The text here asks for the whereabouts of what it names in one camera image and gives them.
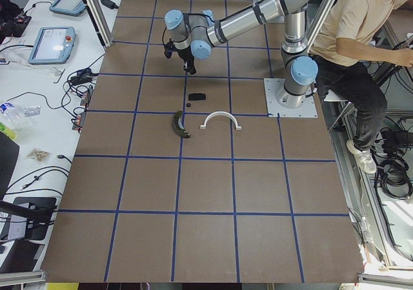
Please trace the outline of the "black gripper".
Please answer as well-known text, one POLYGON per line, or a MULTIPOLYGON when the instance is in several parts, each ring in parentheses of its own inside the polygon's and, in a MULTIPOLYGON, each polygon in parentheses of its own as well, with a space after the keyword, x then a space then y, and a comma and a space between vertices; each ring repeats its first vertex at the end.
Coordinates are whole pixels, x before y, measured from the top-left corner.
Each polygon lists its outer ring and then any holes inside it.
POLYGON ((183 69, 190 74, 196 74, 196 68, 194 65, 194 57, 191 49, 179 50, 179 57, 183 60, 183 69))

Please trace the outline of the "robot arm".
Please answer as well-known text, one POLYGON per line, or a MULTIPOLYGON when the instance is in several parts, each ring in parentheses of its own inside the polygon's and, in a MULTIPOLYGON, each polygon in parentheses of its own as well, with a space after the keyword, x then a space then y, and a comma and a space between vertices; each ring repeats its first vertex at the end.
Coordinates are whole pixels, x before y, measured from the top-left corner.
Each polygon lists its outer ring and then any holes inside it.
POLYGON ((183 69, 196 73, 194 61, 207 59, 214 47, 251 29, 265 25, 277 17, 284 19, 284 40, 281 57, 286 78, 277 89, 276 101, 283 107, 300 107, 308 88, 316 80, 318 66, 308 56, 307 3, 310 0, 254 0, 252 4, 223 18, 214 18, 210 10, 183 13, 173 9, 165 14, 165 30, 170 40, 164 45, 164 55, 176 52, 183 60, 183 69))

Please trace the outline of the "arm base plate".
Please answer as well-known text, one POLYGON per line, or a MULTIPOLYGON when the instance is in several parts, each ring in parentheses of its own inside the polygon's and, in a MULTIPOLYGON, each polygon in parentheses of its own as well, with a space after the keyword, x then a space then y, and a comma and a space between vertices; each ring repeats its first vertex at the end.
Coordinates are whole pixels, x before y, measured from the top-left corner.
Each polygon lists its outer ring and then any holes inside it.
POLYGON ((317 118, 317 110, 311 88, 301 96, 293 96, 284 90, 284 79, 265 78, 267 113, 270 118, 317 118))

